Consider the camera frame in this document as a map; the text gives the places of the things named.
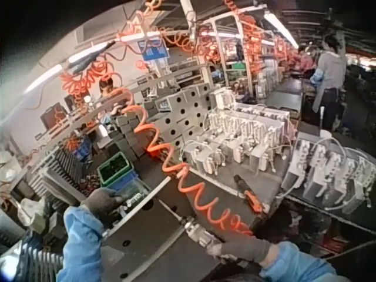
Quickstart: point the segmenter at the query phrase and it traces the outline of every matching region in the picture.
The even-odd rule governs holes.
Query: gray work glove
[[[81,202],[81,206],[89,210],[99,220],[105,219],[105,217],[117,209],[124,199],[116,195],[116,191],[100,188],[94,190],[90,196]]]
[[[207,253],[212,256],[232,254],[238,259],[260,263],[265,260],[270,246],[271,243],[266,240],[260,240],[255,237],[242,237],[236,241],[211,246],[207,249]]]

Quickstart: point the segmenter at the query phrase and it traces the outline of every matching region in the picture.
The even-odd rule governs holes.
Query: blue sleeve
[[[324,76],[324,72],[321,69],[317,68],[313,76],[311,76],[311,79],[310,79],[311,83],[313,85],[318,85],[323,79],[323,76]]]
[[[282,242],[278,247],[277,259],[261,271],[262,277],[267,277],[271,281],[305,282],[314,281],[326,274],[336,275],[330,263],[300,252],[293,243]]]
[[[63,249],[63,269],[56,281],[100,282],[103,224],[81,207],[69,207],[64,222],[68,240]]]

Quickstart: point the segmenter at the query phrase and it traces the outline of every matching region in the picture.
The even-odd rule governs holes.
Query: screwdriver handle
[[[260,203],[256,195],[251,191],[245,191],[244,194],[249,198],[253,211],[255,213],[262,213],[263,205]]]
[[[263,211],[263,205],[260,203],[257,196],[254,194],[251,187],[239,175],[235,175],[234,180],[239,190],[241,190],[241,192],[243,192],[248,197],[253,211],[255,213],[261,213]]]

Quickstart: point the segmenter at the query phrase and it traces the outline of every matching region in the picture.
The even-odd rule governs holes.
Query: green plastic bin
[[[123,167],[122,169],[120,169],[118,172],[116,172],[113,176],[108,178],[106,181],[104,181],[103,176],[102,176],[102,169],[105,168],[106,166],[109,166],[111,160],[117,159],[119,156],[123,157],[123,159],[126,162],[126,166]],[[98,176],[99,176],[99,179],[100,179],[101,186],[102,187],[110,187],[111,184],[116,182],[119,178],[121,178],[125,174],[133,171],[134,167],[133,167],[133,164],[130,161],[128,161],[128,159],[124,156],[124,154],[122,152],[119,152],[119,153],[115,154],[114,156],[112,156],[107,161],[105,161],[104,163],[102,163],[96,170],[98,172]]]

